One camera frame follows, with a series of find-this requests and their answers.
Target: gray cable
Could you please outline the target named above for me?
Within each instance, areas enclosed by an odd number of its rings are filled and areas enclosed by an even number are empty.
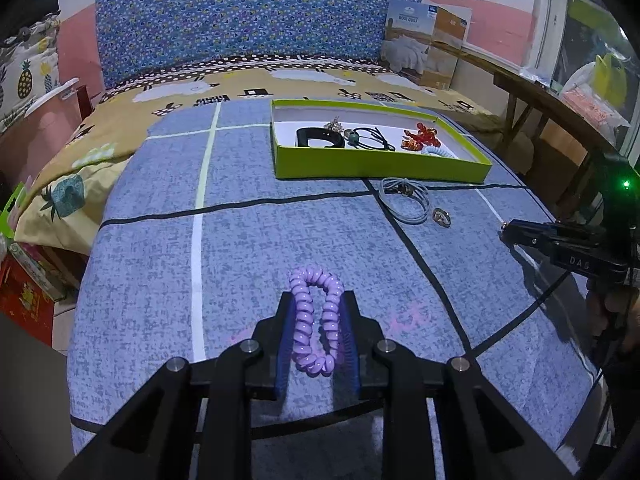
[[[403,196],[413,198],[422,207],[422,214],[412,218],[396,211],[387,201],[386,196],[388,193],[400,193]],[[394,218],[404,224],[418,225],[423,223],[429,217],[429,196],[427,188],[420,182],[408,180],[406,178],[383,178],[382,182],[380,182],[378,195],[380,196],[380,201],[387,209],[389,209],[389,212],[394,216]]]

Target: plastic bag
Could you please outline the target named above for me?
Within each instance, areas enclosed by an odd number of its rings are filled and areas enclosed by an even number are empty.
[[[576,70],[562,88],[560,99],[598,130],[612,146],[615,146],[615,129],[618,126],[628,128],[630,124],[591,88],[595,67],[594,61]]]

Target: ring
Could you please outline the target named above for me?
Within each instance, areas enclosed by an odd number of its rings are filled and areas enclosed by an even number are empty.
[[[440,209],[439,207],[434,208],[431,217],[436,224],[442,227],[451,227],[451,216],[449,216],[449,213],[444,211],[444,209]]]

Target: human hand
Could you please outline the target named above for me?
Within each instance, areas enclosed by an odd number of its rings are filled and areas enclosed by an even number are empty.
[[[631,352],[640,346],[640,298],[639,291],[629,285],[606,285],[595,280],[587,281],[586,303],[588,322],[591,334],[599,336],[609,325],[607,313],[624,313],[631,306],[626,316],[626,332],[620,349]]]

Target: black grid line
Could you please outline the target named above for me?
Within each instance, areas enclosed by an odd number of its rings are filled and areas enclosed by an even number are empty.
[[[377,410],[381,410],[383,407],[383,399],[366,400],[342,408],[341,410],[335,410],[330,413],[323,413],[322,415],[310,416],[309,418],[301,418],[300,420],[292,420],[290,422],[282,422],[280,424],[269,424],[268,426],[257,426],[251,428],[251,440],[264,440],[267,438],[275,438],[278,436],[287,436],[297,433],[304,433],[305,431],[318,430],[320,428],[326,428],[345,420],[350,420],[357,416],[367,415]],[[98,433],[104,424],[98,422],[92,422],[90,420],[84,420],[71,415],[71,424],[73,424],[78,430],[88,431],[89,433]],[[198,431],[194,434],[194,444],[199,444],[202,440],[202,432]]]
[[[536,298],[536,301],[534,301],[530,306],[526,308],[526,310],[524,310],[519,316],[514,317],[510,322],[508,322],[505,326],[498,330],[498,332],[495,332],[493,335],[482,341],[478,346],[468,352],[468,355],[470,357],[477,358],[480,354],[486,352],[498,341],[507,337],[513,330],[515,330],[523,322],[525,322],[529,318],[529,316],[531,316],[540,307],[540,305],[542,305],[549,298],[549,296],[554,293],[556,288],[558,288],[570,274],[571,272],[569,272],[568,270],[563,272],[557,280],[549,285],[547,290],[545,290],[542,294],[540,294],[540,296]]]
[[[447,293],[444,290],[444,287],[436,278],[436,275],[431,270],[431,267],[429,267],[427,262],[424,261],[424,258],[422,257],[418,249],[415,247],[414,243],[407,236],[404,230],[400,227],[400,224],[396,221],[393,215],[389,212],[389,209],[382,203],[382,200],[380,199],[380,196],[377,193],[376,189],[373,187],[373,184],[370,183],[370,181],[367,180],[366,178],[363,178],[362,181],[364,182],[365,186],[367,186],[367,188],[372,192],[376,201],[378,202],[378,205],[380,206],[380,209],[382,209],[382,212],[384,213],[386,220],[391,224],[391,227],[394,229],[394,231],[396,231],[396,234],[398,235],[402,243],[406,246],[407,250],[409,251],[409,254],[411,254],[415,263],[418,265],[418,267],[420,268],[422,273],[425,275],[427,280],[429,280],[429,283],[431,283],[431,286],[439,296],[440,301],[442,302],[444,309],[446,310],[447,315],[449,316],[449,320],[453,325],[453,328],[456,330],[456,333],[458,334],[460,341],[462,342],[462,348],[465,350],[466,353],[471,352],[471,342],[469,341],[469,337],[466,334],[465,329],[462,327],[462,323],[460,323],[460,320],[456,315],[456,311],[453,309],[451,300],[447,296]]]
[[[466,185],[466,186],[425,186],[429,190],[434,191],[463,191],[465,189],[493,189],[493,188],[508,188],[508,189],[523,189],[524,186],[518,186],[515,184],[480,184],[478,186]],[[361,196],[369,196],[377,191],[337,191],[328,193],[319,193],[313,195],[299,195],[290,196],[286,198],[256,198],[254,200],[246,200],[245,202],[228,202],[223,204],[211,205],[195,209],[186,209],[182,211],[175,211],[171,213],[152,213],[147,215],[134,216],[132,218],[111,218],[105,220],[100,224],[100,229],[107,225],[122,225],[133,224],[135,222],[142,222],[145,220],[167,220],[169,218],[181,218],[183,216],[194,216],[204,213],[213,213],[216,211],[223,211],[226,209],[244,209],[247,207],[253,207],[255,205],[263,204],[289,204],[295,202],[311,202],[313,200],[324,200],[326,198],[357,198]]]
[[[480,142],[479,140],[477,140],[475,137],[470,136],[469,139],[478,147],[481,148],[487,155],[489,155],[493,160],[495,160],[498,164],[500,164],[513,178],[515,178],[516,180],[519,180],[518,176],[513,173],[513,171],[511,170],[511,168],[509,168],[502,160],[500,160],[500,157],[498,157],[497,155],[495,155],[491,150],[488,150],[485,146],[482,145],[482,142]],[[547,218],[549,218],[550,221],[555,222],[556,219],[553,218],[547,211],[546,208],[544,207],[544,205],[542,204],[542,202],[540,202],[540,199],[536,196],[535,193],[532,192],[531,188],[529,186],[522,186],[522,189],[526,190],[527,193],[529,194],[529,196],[532,198],[532,200],[538,204],[538,207],[540,209],[542,209],[542,212],[545,214],[545,216]]]

